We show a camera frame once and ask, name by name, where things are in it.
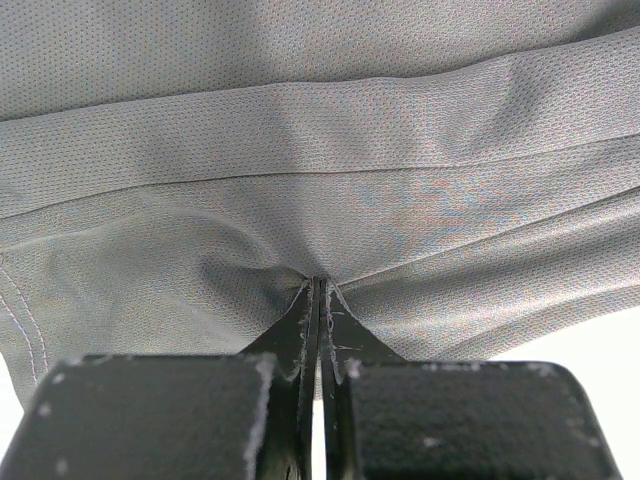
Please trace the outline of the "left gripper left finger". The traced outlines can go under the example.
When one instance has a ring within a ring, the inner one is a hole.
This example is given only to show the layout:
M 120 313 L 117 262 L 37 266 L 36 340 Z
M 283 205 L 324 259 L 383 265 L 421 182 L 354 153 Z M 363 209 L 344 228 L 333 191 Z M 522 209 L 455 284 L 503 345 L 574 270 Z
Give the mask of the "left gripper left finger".
M 38 387 L 5 479 L 307 479 L 318 285 L 228 356 L 92 355 Z

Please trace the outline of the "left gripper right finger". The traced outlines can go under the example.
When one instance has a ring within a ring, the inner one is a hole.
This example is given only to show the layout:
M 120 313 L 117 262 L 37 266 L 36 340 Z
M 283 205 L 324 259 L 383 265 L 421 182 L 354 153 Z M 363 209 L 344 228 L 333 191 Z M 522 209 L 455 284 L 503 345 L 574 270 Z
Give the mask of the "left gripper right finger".
M 320 284 L 331 479 L 617 479 L 589 398 L 540 361 L 409 361 Z

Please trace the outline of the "grey t shirt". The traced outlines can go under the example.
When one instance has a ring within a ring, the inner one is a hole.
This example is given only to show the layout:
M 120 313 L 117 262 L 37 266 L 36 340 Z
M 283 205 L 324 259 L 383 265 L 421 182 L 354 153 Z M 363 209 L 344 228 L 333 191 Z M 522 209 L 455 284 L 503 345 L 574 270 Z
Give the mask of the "grey t shirt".
M 408 359 L 639 303 L 635 1 L 5 1 L 1 352 L 233 354 L 314 277 Z

